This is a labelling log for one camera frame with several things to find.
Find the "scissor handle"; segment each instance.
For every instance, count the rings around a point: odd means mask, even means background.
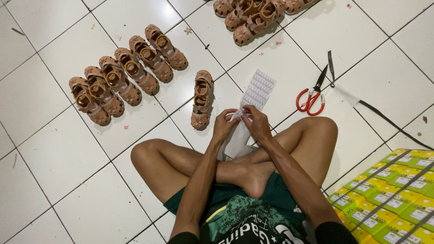
[[[321,94],[321,108],[320,108],[317,112],[315,112],[315,113],[311,113],[311,112],[310,112],[310,108],[312,107],[313,103],[318,99],[319,95],[320,95],[320,92],[318,92],[318,93],[313,97],[312,102],[309,104],[309,107],[308,107],[307,110],[306,110],[306,112],[307,112],[307,114],[308,114],[309,116],[317,116],[317,115],[318,115],[319,113],[321,113],[322,110],[324,109],[324,105],[326,104],[326,99],[325,99],[324,95]]]
[[[307,107],[309,107],[309,100],[310,100],[310,96],[311,96],[311,95],[309,95],[309,98],[307,99],[306,106],[305,106],[303,109],[302,109],[302,108],[300,107],[300,105],[299,105],[300,97],[301,97],[304,93],[306,93],[307,91],[309,91],[309,88],[306,88],[306,89],[304,89],[303,91],[301,91],[301,92],[298,94],[297,99],[296,99],[296,106],[297,106],[297,109],[298,109],[299,111],[301,111],[301,112],[305,112],[305,111],[307,110]]]

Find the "leg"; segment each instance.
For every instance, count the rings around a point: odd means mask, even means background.
[[[131,151],[134,167],[162,203],[187,184],[201,156],[162,139],[139,143]],[[260,197],[273,170],[272,162],[254,165],[219,162],[216,182],[240,186],[248,195]]]
[[[275,136],[318,186],[326,178],[337,137],[338,127],[327,117],[303,118]],[[232,162],[258,163],[270,160],[265,149],[261,148]]]

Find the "man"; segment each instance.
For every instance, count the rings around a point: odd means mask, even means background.
[[[233,121],[228,114],[236,109],[217,116],[204,154],[160,139],[133,148],[135,168],[176,214],[168,243],[306,244],[305,217],[318,244],[357,243],[319,189],[336,144],[336,124],[304,118],[273,137],[265,114],[251,105],[243,108],[244,115]],[[241,119],[262,148],[229,162],[216,160]]]

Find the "white tile floor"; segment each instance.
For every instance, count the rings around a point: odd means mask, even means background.
[[[263,111],[279,133],[306,117],[296,112],[295,97],[312,87],[329,50],[337,85],[433,147],[433,3],[322,0],[239,47],[213,14],[213,2],[203,0],[2,0],[0,244],[164,244],[174,215],[135,171],[132,147],[163,138],[204,152],[215,115],[238,106],[258,68],[278,81]],[[68,80],[128,47],[131,36],[144,37],[151,23],[184,52],[187,69],[161,83],[155,97],[143,92],[141,104],[110,125],[95,125],[72,104]],[[190,125],[200,69],[215,80],[204,131]],[[423,149],[363,105],[342,102],[327,85],[321,115],[336,121],[339,137],[325,194],[395,148]]]

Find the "scissors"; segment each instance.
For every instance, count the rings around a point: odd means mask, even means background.
[[[309,91],[309,97],[307,98],[306,105],[305,105],[305,107],[304,107],[303,109],[302,109],[302,108],[300,107],[300,105],[299,105],[299,99],[300,99],[300,97],[301,97],[304,93],[306,93],[306,92],[309,90],[309,88],[304,89],[304,90],[301,91],[300,94],[297,96],[296,105],[297,105],[297,109],[298,109],[299,111],[301,111],[301,112],[307,112],[307,114],[308,114],[309,116],[316,116],[316,115],[318,115],[319,113],[321,113],[322,110],[324,109],[324,105],[325,105],[325,103],[326,103],[326,99],[325,99],[324,95],[321,94],[321,85],[322,85],[322,82],[324,81],[324,78],[326,77],[326,76],[325,76],[325,75],[326,75],[325,73],[327,73],[327,67],[328,67],[328,66],[329,66],[329,65],[326,65],[326,66],[325,66],[325,68],[322,70],[321,75],[319,76],[318,81],[316,82],[315,86],[314,86],[313,88],[310,89],[310,91]],[[315,96],[312,98],[313,91],[316,91],[316,94],[315,94]],[[311,112],[310,112],[310,108],[312,107],[313,103],[318,99],[319,95],[321,95],[321,108],[320,108],[317,112],[315,112],[315,113],[311,113]]]

